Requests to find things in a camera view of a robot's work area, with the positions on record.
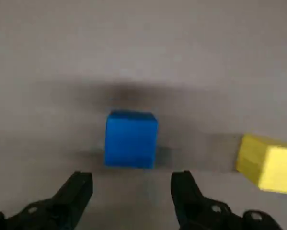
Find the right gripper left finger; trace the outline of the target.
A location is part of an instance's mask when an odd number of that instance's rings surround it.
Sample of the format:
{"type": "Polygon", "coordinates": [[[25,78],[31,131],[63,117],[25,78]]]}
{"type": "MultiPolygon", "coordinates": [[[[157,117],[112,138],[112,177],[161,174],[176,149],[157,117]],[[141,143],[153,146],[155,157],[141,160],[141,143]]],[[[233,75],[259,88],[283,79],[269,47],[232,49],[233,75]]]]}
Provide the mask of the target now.
{"type": "Polygon", "coordinates": [[[73,230],[92,194],[92,174],[75,171],[53,197],[32,202],[8,218],[0,212],[0,230],[73,230]]]}

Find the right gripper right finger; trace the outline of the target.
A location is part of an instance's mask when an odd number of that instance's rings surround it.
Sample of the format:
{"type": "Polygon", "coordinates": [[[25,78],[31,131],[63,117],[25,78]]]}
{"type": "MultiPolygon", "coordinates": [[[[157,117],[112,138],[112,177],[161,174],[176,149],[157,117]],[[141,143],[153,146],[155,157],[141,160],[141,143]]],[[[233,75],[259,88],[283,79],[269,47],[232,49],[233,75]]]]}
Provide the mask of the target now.
{"type": "Polygon", "coordinates": [[[190,171],[173,172],[171,196],[181,230],[280,230],[269,214],[246,210],[242,216],[221,201],[205,197],[190,171]]]}

